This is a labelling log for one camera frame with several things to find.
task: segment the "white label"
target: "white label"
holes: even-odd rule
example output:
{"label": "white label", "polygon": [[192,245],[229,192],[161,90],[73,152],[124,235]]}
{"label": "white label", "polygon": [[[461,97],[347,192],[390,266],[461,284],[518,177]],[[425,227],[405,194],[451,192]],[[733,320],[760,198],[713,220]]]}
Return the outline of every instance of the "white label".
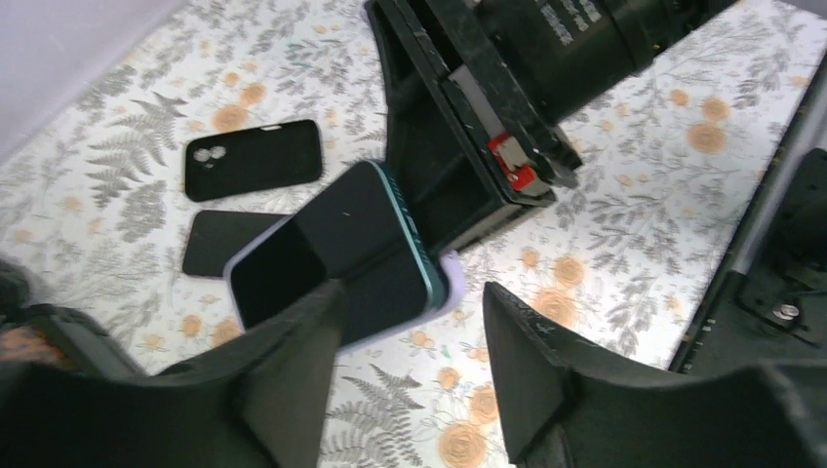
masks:
{"label": "white label", "polygon": [[583,18],[580,17],[580,12],[571,0],[560,0],[560,3],[563,4],[563,7],[567,12],[569,12],[569,15],[571,15],[571,18],[574,20],[574,24],[577,25],[577,29],[585,31],[589,28],[589,25],[583,20]]}
{"label": "white label", "polygon": [[560,38],[560,42],[562,42],[564,46],[574,42],[574,38],[571,37],[571,33],[568,29],[566,29],[566,26],[563,25],[563,22],[560,21],[560,17],[557,16],[557,12],[551,8],[551,5],[544,5],[540,8],[540,12],[545,17],[545,20],[548,21],[551,29],[555,32],[555,34],[557,34],[557,37]]}
{"label": "white label", "polygon": [[589,17],[592,22],[597,22],[602,18],[600,12],[597,11],[597,8],[595,8],[591,0],[580,0],[580,6],[583,7],[583,11],[586,12],[586,16]]}

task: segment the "black phone case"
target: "black phone case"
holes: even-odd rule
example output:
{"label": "black phone case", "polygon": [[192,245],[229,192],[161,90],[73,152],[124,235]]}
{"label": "black phone case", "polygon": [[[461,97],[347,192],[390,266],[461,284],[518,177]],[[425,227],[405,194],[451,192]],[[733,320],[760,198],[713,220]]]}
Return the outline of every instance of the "black phone case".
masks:
{"label": "black phone case", "polygon": [[204,210],[195,215],[181,270],[189,276],[221,278],[227,261],[284,214]]}
{"label": "black phone case", "polygon": [[184,192],[193,202],[308,183],[323,171],[312,120],[198,138],[184,157]]}

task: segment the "black mount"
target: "black mount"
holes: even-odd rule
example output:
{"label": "black mount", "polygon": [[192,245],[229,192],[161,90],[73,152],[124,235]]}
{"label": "black mount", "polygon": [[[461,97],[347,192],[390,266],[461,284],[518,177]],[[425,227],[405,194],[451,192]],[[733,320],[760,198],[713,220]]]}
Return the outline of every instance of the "black mount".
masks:
{"label": "black mount", "polygon": [[511,75],[483,26],[458,0],[370,0],[387,96],[386,163],[427,250],[463,251],[556,201],[516,191],[490,137],[452,73],[473,76],[505,130],[523,147],[549,152],[550,183],[574,185],[581,165],[556,122],[547,122]]}

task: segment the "fabric surface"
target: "fabric surface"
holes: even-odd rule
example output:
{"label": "fabric surface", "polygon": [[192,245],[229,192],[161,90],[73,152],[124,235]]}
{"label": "fabric surface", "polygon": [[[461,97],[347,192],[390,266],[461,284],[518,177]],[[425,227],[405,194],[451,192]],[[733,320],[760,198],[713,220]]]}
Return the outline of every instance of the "fabric surface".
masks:
{"label": "fabric surface", "polygon": [[[382,157],[360,3],[190,4],[0,169],[0,253],[40,278],[39,300],[92,314],[149,371],[236,336],[226,285],[180,273],[189,224],[204,208],[291,213],[347,162]],[[506,465],[486,281],[667,366],[825,41],[812,14],[742,1],[573,115],[580,187],[466,253],[469,294],[450,316],[341,356],[322,466]],[[188,141],[304,118],[322,129],[322,181],[201,205],[183,195]]]}

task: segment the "black smartphone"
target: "black smartphone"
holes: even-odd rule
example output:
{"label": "black smartphone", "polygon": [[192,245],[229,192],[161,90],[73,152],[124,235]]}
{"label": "black smartphone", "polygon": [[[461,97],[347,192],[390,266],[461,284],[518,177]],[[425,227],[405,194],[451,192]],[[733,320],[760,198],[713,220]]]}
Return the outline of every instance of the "black smartphone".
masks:
{"label": "black smartphone", "polygon": [[227,263],[224,276],[245,329],[327,279],[343,280],[342,346],[438,309],[446,295],[392,178],[373,161],[355,164],[267,229]]}
{"label": "black smartphone", "polygon": [[203,210],[192,219],[181,271],[201,278],[221,278],[227,262],[283,214]]}

